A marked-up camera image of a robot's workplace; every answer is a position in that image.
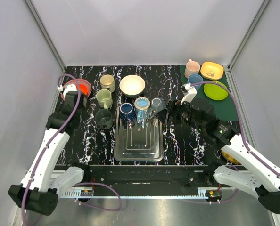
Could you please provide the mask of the small grey blue cup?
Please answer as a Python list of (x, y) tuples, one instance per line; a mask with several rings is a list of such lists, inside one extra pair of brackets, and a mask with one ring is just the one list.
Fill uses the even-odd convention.
[(162, 99), (156, 97), (150, 102), (151, 109), (153, 112), (157, 113), (165, 109), (165, 103)]

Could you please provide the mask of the light blue mug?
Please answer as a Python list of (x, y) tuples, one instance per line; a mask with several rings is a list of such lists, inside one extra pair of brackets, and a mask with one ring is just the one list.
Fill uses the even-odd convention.
[(144, 123), (150, 118), (152, 110), (150, 108), (150, 100), (146, 97), (139, 97), (135, 100), (136, 120), (138, 124)]

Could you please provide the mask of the dark blue mug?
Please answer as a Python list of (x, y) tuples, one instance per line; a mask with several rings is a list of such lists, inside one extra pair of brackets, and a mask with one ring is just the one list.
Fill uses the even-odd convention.
[(121, 104), (119, 114), (123, 121), (133, 121), (136, 118), (134, 106), (130, 103)]

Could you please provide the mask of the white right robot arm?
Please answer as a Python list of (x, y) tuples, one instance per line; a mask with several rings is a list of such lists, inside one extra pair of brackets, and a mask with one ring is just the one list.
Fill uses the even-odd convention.
[(239, 129), (218, 119), (206, 99), (169, 101), (156, 117), (163, 124), (185, 123), (196, 128), (206, 142), (231, 155), (251, 173), (249, 176), (212, 163), (203, 175), (207, 186), (232, 186), (257, 198), (268, 211), (280, 214), (280, 168), (254, 149)]

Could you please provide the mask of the metal tray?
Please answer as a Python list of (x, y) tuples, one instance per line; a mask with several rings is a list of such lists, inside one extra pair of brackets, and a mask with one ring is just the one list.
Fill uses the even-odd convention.
[(117, 161), (158, 162), (163, 159), (163, 126), (159, 119), (152, 118), (144, 125), (131, 126), (122, 121), (116, 112), (114, 158)]

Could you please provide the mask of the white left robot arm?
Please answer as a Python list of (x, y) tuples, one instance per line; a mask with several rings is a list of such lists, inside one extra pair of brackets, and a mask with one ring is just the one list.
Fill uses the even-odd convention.
[(88, 98), (83, 92), (69, 91), (60, 110), (49, 116), (42, 144), (30, 169), (20, 184), (11, 185), (8, 190), (18, 207), (49, 216), (69, 188), (75, 184), (87, 186), (90, 183), (90, 167), (77, 162), (56, 179), (51, 179), (60, 153), (73, 131), (79, 127), (86, 107)]

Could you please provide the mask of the dark grey mug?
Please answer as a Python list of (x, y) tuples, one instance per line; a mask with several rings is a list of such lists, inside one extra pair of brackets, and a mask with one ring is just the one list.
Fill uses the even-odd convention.
[(113, 126), (112, 113), (107, 109), (100, 109), (95, 115), (95, 121), (102, 129), (110, 129)]

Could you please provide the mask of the blue plastic tumbler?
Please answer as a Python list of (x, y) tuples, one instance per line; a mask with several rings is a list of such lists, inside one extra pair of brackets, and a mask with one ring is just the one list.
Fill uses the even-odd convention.
[(189, 84), (194, 84), (194, 83), (203, 82), (204, 80), (203, 80), (203, 77), (199, 74), (191, 74), (187, 78), (187, 81)]

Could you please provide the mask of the cream white mug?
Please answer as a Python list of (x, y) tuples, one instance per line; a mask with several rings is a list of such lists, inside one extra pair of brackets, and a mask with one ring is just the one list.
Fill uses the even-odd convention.
[(114, 77), (109, 74), (106, 74), (100, 78), (100, 85), (102, 89), (107, 89), (111, 93), (113, 93), (116, 89)]

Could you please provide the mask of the white bowl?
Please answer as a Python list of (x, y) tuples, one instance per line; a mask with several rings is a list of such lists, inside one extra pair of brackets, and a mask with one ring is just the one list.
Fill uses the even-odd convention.
[(139, 97), (143, 93), (145, 86), (145, 81), (138, 75), (127, 75), (119, 83), (121, 92), (130, 98)]

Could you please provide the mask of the orange bowl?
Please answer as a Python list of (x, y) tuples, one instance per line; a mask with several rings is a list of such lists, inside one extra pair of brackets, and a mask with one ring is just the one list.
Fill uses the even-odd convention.
[(77, 90), (81, 91), (84, 95), (88, 95), (89, 89), (84, 84), (76, 85)]

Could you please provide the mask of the light green mug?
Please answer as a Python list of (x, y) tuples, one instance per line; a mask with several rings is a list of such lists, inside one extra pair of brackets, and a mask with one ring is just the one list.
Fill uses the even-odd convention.
[(101, 89), (96, 94), (99, 106), (103, 109), (110, 109), (113, 104), (112, 94), (107, 89)]

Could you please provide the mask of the pink plate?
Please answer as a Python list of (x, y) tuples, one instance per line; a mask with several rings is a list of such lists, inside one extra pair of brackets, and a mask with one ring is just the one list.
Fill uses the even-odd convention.
[[(87, 80), (85, 80), (85, 79), (80, 79), (80, 78), (78, 78), (78, 79), (76, 79), (76, 80), (78, 81), (79, 84), (84, 84), (84, 85), (86, 85), (86, 86), (88, 87), (89, 92), (88, 92), (87, 97), (89, 97), (90, 94), (91, 94), (91, 92), (92, 92), (91, 84), (90, 84)], [(75, 85), (77, 85), (77, 83), (76, 83), (75, 80), (70, 80), (69, 82), (65, 83), (65, 84), (63, 85), (63, 87), (66, 86), (66, 85), (69, 85), (69, 84), (75, 84)]]

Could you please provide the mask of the yellow square bowl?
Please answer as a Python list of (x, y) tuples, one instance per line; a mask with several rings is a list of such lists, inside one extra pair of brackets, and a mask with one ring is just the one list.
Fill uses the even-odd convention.
[(202, 64), (200, 73), (205, 79), (217, 81), (222, 78), (224, 68), (218, 63), (207, 61)]

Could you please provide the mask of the yellow patterned dish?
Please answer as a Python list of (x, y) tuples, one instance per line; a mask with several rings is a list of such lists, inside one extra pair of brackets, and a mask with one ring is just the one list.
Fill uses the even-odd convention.
[(227, 154), (223, 150), (221, 150), (221, 155), (229, 162), (235, 165), (240, 165), (240, 162), (238, 162), (235, 158), (233, 158), (231, 155)]

